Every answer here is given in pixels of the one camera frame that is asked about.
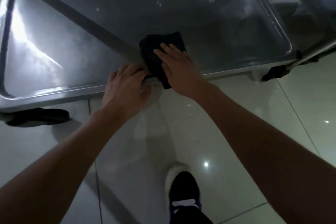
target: person's left arm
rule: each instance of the person's left arm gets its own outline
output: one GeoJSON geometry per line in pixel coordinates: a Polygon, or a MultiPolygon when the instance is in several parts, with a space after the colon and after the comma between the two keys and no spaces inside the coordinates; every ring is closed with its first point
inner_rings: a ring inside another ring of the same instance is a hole
{"type": "Polygon", "coordinates": [[[110,75],[103,108],[0,189],[2,223],[61,222],[104,145],[147,102],[146,75],[133,64],[110,75]]]}

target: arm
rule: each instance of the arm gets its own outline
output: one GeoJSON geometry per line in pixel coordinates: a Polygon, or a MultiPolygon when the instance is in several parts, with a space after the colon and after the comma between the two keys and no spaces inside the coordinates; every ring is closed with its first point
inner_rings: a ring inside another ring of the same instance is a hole
{"type": "Polygon", "coordinates": [[[161,47],[170,85],[208,113],[283,220],[335,223],[336,169],[205,81],[187,53],[161,47]]]}
{"type": "Polygon", "coordinates": [[[141,90],[147,73],[138,71],[128,65],[112,73],[102,110],[0,189],[2,223],[61,222],[104,145],[147,102],[151,88],[141,90]]]}

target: cloth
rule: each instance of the cloth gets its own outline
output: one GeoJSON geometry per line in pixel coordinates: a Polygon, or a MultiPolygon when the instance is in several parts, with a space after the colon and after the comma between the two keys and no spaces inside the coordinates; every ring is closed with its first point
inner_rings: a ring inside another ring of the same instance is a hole
{"type": "Polygon", "coordinates": [[[170,219],[170,224],[186,223],[213,224],[212,221],[195,206],[181,207],[170,219]]]}
{"type": "Polygon", "coordinates": [[[159,79],[165,89],[170,89],[171,86],[161,66],[162,60],[153,52],[154,49],[163,51],[160,47],[161,43],[165,43],[166,45],[173,44],[181,51],[185,51],[186,47],[180,32],[169,35],[147,35],[139,43],[141,55],[150,73],[159,79]]]}

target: black rag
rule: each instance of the black rag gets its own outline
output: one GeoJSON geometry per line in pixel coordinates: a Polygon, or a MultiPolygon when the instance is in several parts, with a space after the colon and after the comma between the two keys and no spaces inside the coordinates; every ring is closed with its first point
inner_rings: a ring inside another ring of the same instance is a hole
{"type": "Polygon", "coordinates": [[[180,32],[175,32],[168,35],[147,35],[139,43],[141,55],[153,77],[157,77],[162,83],[164,89],[170,89],[167,76],[162,68],[162,60],[153,52],[154,49],[163,51],[160,47],[161,43],[166,45],[173,44],[182,52],[186,50],[180,32]]]}

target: hand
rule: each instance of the hand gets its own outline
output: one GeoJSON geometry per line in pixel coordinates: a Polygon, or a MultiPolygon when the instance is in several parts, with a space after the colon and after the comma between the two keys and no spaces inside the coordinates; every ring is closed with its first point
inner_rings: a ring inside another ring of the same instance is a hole
{"type": "Polygon", "coordinates": [[[187,52],[180,51],[173,44],[160,44],[166,52],[158,49],[154,53],[163,61],[162,68],[172,88],[183,96],[194,99],[207,81],[196,69],[187,52]]]}
{"type": "Polygon", "coordinates": [[[141,66],[122,66],[108,77],[103,96],[103,110],[118,115],[124,122],[135,116],[147,103],[152,93],[151,86],[141,89],[141,82],[147,75],[141,66]]]}

